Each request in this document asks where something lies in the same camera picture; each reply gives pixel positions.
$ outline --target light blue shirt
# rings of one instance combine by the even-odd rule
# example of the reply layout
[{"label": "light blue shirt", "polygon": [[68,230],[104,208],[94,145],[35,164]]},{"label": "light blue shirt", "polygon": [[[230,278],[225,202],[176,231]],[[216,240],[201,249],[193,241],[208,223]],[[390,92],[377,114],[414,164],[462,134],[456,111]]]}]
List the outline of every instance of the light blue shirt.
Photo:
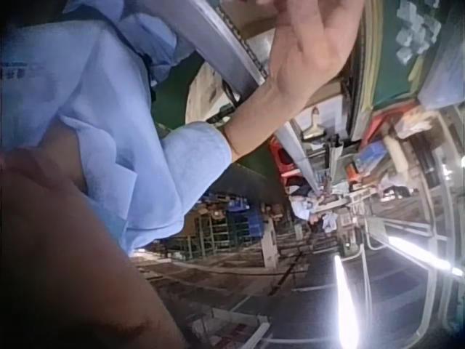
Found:
[{"label": "light blue shirt", "polygon": [[55,118],[75,129],[87,196],[129,254],[178,233],[230,165],[209,124],[159,139],[146,68],[104,23],[21,29],[3,42],[1,65],[2,150],[37,146]]}]

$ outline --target hand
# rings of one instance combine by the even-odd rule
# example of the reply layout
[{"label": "hand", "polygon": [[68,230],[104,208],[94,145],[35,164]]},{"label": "hand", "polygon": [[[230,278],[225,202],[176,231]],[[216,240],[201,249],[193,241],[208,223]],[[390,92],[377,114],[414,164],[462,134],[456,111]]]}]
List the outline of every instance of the hand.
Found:
[{"label": "hand", "polygon": [[271,78],[283,96],[303,107],[344,67],[357,37],[364,0],[274,3],[279,15],[270,55]]}]

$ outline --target shirt sleeve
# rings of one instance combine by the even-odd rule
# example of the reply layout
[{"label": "shirt sleeve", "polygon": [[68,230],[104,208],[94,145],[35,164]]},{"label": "shirt sleeve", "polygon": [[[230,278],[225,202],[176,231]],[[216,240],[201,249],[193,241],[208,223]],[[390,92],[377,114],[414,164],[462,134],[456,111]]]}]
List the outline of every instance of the shirt sleeve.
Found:
[{"label": "shirt sleeve", "polygon": [[174,130],[162,139],[161,145],[183,214],[187,214],[231,164],[231,148],[223,134],[206,122],[193,122]]}]

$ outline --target fluorescent light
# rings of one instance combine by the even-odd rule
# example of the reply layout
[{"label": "fluorescent light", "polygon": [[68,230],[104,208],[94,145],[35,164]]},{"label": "fluorescent light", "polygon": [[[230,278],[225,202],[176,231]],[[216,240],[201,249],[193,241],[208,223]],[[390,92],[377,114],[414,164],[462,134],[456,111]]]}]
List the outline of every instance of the fluorescent light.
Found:
[{"label": "fluorescent light", "polygon": [[452,268],[452,274],[458,276],[459,278],[463,278],[465,275],[464,271],[458,268]]},{"label": "fluorescent light", "polygon": [[358,346],[357,316],[340,256],[334,257],[334,265],[337,280],[339,341],[343,349],[356,349]]},{"label": "fluorescent light", "polygon": [[400,251],[409,254],[412,257],[415,257],[417,260],[428,263],[436,269],[440,270],[450,270],[451,265],[447,260],[441,260],[434,256],[431,252],[428,252],[421,247],[412,244],[402,238],[396,238],[394,236],[389,237],[389,243],[397,247]]}]

